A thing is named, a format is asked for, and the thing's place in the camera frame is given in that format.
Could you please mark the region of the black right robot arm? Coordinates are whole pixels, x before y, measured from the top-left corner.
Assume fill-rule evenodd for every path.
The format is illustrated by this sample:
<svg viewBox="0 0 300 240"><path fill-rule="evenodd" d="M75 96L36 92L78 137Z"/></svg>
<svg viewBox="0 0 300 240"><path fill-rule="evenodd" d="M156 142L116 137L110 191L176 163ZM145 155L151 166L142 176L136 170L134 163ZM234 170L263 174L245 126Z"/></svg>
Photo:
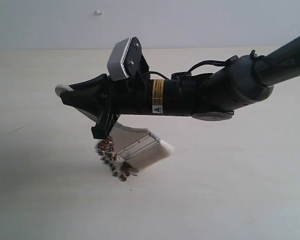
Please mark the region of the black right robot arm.
<svg viewBox="0 0 300 240"><path fill-rule="evenodd" d="M300 76L300 36L268 55L252 51L225 61L204 60L199 66L219 67L214 73L191 70L152 79L138 38L118 42L107 73L91 80L57 85L55 93L95 122L95 139L105 139L121 115L192 117L223 121L234 111L266 100L276 84Z"/></svg>

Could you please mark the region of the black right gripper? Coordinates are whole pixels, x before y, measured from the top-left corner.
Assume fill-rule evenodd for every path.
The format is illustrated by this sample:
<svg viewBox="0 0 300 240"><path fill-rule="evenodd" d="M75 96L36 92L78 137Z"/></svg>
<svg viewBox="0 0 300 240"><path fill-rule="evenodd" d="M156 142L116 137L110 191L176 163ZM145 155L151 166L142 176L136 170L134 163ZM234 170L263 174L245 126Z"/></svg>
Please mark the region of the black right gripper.
<svg viewBox="0 0 300 240"><path fill-rule="evenodd" d="M211 73L190 75L177 72L171 79L152 79L150 73L113 81L102 73L87 81L61 88L64 105L73 107L95 122L94 139L106 139L118 115L192 117L203 121L231 119L234 111L207 103L206 84ZM106 87L106 97L97 93Z"/></svg>

